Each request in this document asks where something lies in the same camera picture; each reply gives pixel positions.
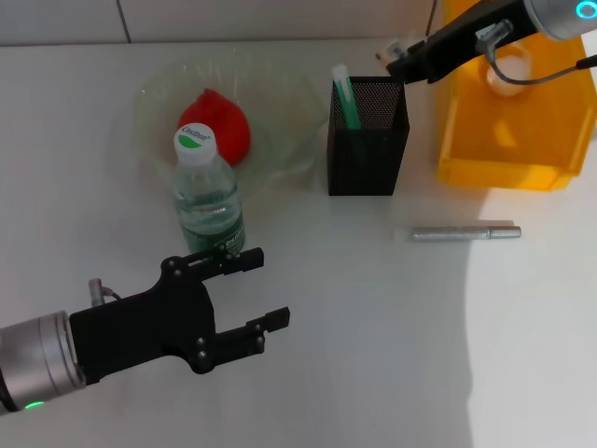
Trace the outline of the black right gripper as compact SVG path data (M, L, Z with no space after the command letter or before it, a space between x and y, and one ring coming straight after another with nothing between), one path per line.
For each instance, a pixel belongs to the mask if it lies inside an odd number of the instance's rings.
M411 45L408 58L389 63L386 70L398 83L435 83L478 57L477 32L500 21L512 25L505 45L537 33L522 0L479 1L427 40Z

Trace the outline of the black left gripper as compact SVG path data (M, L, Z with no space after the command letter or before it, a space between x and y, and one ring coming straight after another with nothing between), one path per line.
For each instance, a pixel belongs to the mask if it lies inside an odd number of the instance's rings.
M179 357L205 374L215 367L265 351L265 334L285 329L284 307L215 333L215 313L202 281L264 266L264 252L253 248L232 254L224 246L160 265L149 290L70 315L77 364L94 385L116 372L161 357Z

